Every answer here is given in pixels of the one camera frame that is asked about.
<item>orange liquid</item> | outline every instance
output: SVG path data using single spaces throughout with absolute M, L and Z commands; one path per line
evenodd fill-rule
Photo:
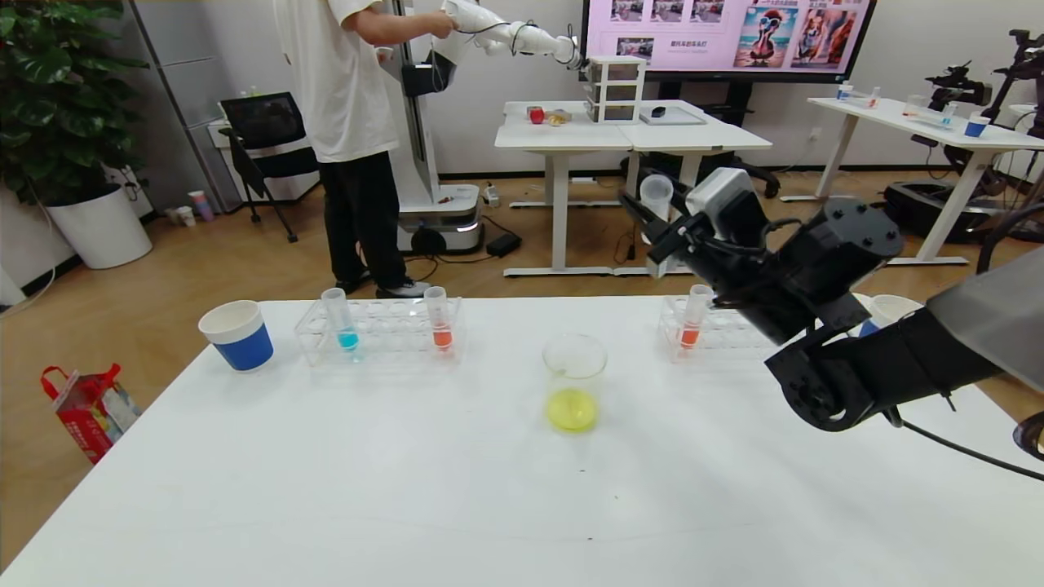
M 682 347 L 686 349 L 691 349 L 696 346 L 696 341 L 699 339 L 698 330 L 682 330 Z
M 453 333 L 449 330 L 434 331 L 435 346 L 440 349 L 448 349 L 453 346 Z

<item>table leg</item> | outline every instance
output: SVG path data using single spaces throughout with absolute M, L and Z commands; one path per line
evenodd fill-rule
M 682 172 L 678 175 L 678 181 L 687 186 L 695 186 L 699 177 L 699 164 L 703 163 L 702 154 L 685 154 L 682 156 Z
M 968 259 L 964 257 L 938 257 L 936 255 L 939 255 L 940 249 L 943 248 L 943 243 L 946 242 L 946 237 L 953 230 L 953 225 L 957 222 L 960 212 L 964 211 L 965 206 L 968 205 L 968 201 L 971 199 L 972 193 L 975 191 L 975 186 L 982 179 L 982 173 L 990 166 L 993 156 L 994 152 L 990 150 L 976 150 L 972 154 L 972 159 L 968 162 L 968 167 L 960 174 L 957 185 L 953 187 L 953 192 L 950 193 L 949 199 L 946 201 L 943 211 L 939 213 L 939 219 L 931 227 L 931 232 L 924 239 L 924 244 L 918 251 L 917 257 L 893 259 L 888 262 L 889 265 L 968 264 Z
M 816 202 L 830 197 L 830 188 L 834 184 L 834 179 L 837 178 L 841 160 L 845 159 L 845 151 L 848 150 L 848 145 L 852 142 L 852 134 L 855 133 L 855 124 L 858 121 L 858 116 L 851 114 L 845 116 L 841 134 L 837 139 L 837 144 L 834 145 L 834 151 L 830 154 L 830 160 L 827 162 L 827 168 L 823 170 L 823 178 L 820 180 L 820 187 L 815 189 L 815 193 L 813 195 L 784 195 L 780 197 L 780 202 Z
M 641 167 L 642 154 L 637 150 L 627 156 L 627 195 L 638 197 L 638 168 Z
M 613 275 L 610 267 L 567 267 L 566 229 L 569 214 L 569 154 L 548 155 L 545 185 L 554 207 L 551 219 L 551 266 L 533 268 L 511 268 L 504 277 L 526 277 L 544 275 Z

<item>blue liquid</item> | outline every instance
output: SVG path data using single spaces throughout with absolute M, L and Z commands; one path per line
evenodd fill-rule
M 355 333 L 355 330 L 346 328 L 337 333 L 337 343 L 346 351 L 354 351 L 359 346 L 359 335 Z

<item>yellow liquid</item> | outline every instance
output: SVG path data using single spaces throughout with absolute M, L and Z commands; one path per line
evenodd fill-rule
M 547 400 L 547 419 L 560 430 L 584 432 L 598 420 L 598 404 L 587 392 L 567 388 Z

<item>white t-shirt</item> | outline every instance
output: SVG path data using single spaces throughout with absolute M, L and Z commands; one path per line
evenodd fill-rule
M 319 163 L 354 161 L 399 146 L 377 52 L 340 26 L 375 3 L 274 0 L 280 44 L 293 70 L 294 99 Z

